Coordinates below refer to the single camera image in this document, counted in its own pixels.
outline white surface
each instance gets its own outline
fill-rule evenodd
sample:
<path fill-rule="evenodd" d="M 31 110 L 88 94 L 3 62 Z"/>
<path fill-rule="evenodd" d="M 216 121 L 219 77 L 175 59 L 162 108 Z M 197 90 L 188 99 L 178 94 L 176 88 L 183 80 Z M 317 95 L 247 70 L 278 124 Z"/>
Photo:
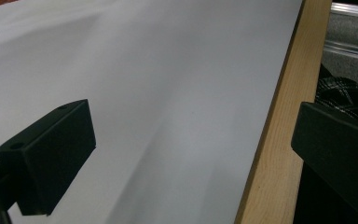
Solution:
<path fill-rule="evenodd" d="M 0 7 L 0 145 L 89 99 L 97 148 L 50 217 L 232 223 L 301 0 Z"/>

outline plaid cloth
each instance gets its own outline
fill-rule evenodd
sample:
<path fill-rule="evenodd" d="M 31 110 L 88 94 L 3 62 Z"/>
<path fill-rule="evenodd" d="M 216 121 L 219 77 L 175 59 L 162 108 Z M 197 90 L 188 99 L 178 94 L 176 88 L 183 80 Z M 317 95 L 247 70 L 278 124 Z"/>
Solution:
<path fill-rule="evenodd" d="M 315 102 L 335 108 L 354 119 L 358 119 L 358 84 L 345 77 L 321 74 Z"/>

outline black plastic block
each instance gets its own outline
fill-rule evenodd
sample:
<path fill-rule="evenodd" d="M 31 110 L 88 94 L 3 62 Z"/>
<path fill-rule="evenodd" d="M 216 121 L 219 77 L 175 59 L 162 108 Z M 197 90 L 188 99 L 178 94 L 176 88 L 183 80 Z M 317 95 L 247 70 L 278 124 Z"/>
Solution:
<path fill-rule="evenodd" d="M 0 146 L 0 164 L 21 182 L 23 215 L 50 215 L 95 148 L 87 100 L 62 105 Z"/>
<path fill-rule="evenodd" d="M 292 148 L 358 212 L 358 120 L 332 108 L 303 103 Z"/>

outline screw hole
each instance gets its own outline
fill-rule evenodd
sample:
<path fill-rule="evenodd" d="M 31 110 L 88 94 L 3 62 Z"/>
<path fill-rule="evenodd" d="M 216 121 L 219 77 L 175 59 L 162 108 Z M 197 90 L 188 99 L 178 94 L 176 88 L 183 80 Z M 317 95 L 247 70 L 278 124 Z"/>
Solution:
<path fill-rule="evenodd" d="M 11 149 L 19 149 L 24 146 L 24 143 L 15 143 L 10 146 Z"/>

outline wooden edge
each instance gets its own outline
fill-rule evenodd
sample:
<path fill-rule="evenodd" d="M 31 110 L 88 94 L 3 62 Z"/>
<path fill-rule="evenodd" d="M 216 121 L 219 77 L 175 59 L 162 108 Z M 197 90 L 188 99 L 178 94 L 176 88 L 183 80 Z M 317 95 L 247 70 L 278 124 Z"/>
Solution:
<path fill-rule="evenodd" d="M 293 222 L 302 160 L 290 143 L 300 103 L 315 97 L 331 3 L 303 1 L 236 224 Z"/>

